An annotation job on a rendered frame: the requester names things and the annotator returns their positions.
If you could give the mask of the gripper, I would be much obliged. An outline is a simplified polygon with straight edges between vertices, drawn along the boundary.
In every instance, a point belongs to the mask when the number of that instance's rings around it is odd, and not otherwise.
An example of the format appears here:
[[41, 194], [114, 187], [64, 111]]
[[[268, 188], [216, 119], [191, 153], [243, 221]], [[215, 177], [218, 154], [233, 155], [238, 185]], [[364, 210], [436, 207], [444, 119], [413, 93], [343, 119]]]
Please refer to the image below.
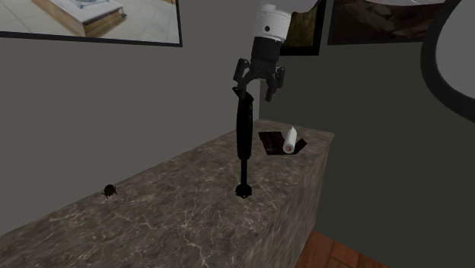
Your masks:
[[281, 47], [282, 42], [274, 39], [253, 39], [250, 61], [240, 58], [234, 71], [233, 80], [237, 85], [232, 90], [240, 100], [253, 100], [253, 96], [247, 92], [247, 86], [256, 79], [266, 79], [265, 101], [273, 99], [273, 95], [283, 86], [285, 78], [285, 68], [277, 66]]

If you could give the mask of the black immersion blender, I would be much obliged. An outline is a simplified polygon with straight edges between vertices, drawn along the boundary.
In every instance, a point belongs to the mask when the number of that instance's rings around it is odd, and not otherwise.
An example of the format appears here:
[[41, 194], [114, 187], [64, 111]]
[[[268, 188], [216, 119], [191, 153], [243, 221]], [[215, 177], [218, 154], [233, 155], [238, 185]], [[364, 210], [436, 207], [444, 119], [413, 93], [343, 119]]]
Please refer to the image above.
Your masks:
[[237, 156], [241, 161], [241, 182], [235, 194], [243, 199], [252, 195], [252, 187], [247, 184], [247, 161], [250, 159], [253, 141], [253, 97], [246, 90], [232, 88], [238, 97], [236, 136]]

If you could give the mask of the white paper towel roll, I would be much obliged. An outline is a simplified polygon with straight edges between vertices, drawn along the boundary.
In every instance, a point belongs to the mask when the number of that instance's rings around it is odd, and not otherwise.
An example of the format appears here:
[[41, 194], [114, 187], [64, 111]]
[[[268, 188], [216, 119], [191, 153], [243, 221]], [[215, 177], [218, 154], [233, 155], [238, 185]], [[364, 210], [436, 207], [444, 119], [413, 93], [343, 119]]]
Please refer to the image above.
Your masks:
[[297, 131], [295, 127], [292, 126], [285, 134], [282, 150], [286, 154], [293, 153], [295, 150], [296, 141], [297, 141]]

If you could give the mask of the small dark round object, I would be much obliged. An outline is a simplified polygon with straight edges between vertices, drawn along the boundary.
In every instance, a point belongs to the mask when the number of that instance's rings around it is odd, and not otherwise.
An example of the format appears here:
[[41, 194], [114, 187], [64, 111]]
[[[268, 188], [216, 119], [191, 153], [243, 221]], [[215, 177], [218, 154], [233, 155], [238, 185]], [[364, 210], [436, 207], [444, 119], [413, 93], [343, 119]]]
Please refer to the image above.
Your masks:
[[104, 187], [104, 190], [101, 192], [102, 195], [104, 195], [106, 197], [106, 199], [109, 199], [110, 196], [114, 195], [114, 194], [118, 194], [118, 192], [116, 191], [116, 187], [112, 184], [107, 184], [105, 187]]

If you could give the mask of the dark framed olive wall picture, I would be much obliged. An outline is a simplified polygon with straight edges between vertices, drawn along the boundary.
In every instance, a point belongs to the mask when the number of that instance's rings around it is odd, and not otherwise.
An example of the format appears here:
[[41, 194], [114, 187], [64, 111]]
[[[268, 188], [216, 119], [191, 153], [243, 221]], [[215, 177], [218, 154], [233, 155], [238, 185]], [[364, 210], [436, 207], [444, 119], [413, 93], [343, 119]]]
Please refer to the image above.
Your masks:
[[318, 0], [305, 13], [294, 12], [281, 56], [318, 56], [327, 0]]

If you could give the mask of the dark brown wall picture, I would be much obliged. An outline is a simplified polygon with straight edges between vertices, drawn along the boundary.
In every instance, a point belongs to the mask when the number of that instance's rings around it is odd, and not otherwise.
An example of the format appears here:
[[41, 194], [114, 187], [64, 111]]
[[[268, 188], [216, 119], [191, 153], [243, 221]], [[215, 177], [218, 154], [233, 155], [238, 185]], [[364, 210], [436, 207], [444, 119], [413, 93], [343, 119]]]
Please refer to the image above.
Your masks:
[[446, 0], [334, 0], [329, 45], [424, 40]]

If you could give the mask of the wall picture of bright room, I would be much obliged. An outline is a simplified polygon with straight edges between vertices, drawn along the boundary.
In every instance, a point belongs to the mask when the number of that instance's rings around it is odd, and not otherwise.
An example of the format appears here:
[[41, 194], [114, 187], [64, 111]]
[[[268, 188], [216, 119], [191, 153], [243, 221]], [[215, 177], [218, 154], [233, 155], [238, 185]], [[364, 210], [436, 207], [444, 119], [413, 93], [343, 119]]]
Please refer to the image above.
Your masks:
[[183, 45], [178, 0], [0, 0], [0, 37]]

